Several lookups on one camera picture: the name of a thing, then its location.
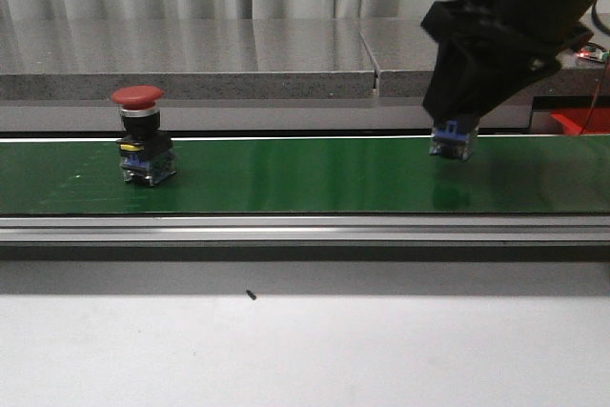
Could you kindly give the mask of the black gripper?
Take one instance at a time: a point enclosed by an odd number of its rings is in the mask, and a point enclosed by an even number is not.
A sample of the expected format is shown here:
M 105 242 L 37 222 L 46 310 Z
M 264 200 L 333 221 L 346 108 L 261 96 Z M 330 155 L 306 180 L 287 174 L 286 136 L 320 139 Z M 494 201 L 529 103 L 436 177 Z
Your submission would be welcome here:
M 436 1 L 421 22 L 439 44 L 423 108 L 435 122 L 481 118 L 561 69 L 557 55 L 593 33 L 580 22 L 594 0 Z

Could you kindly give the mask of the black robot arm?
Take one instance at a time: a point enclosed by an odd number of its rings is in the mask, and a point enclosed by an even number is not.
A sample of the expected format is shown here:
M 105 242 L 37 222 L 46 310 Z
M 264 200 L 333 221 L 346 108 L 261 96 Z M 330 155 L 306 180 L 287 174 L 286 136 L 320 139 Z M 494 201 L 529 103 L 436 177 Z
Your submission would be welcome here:
M 437 123 L 482 117 L 560 69 L 587 42 L 581 17 L 596 0 L 436 1 L 421 22 L 438 52 L 423 107 Z

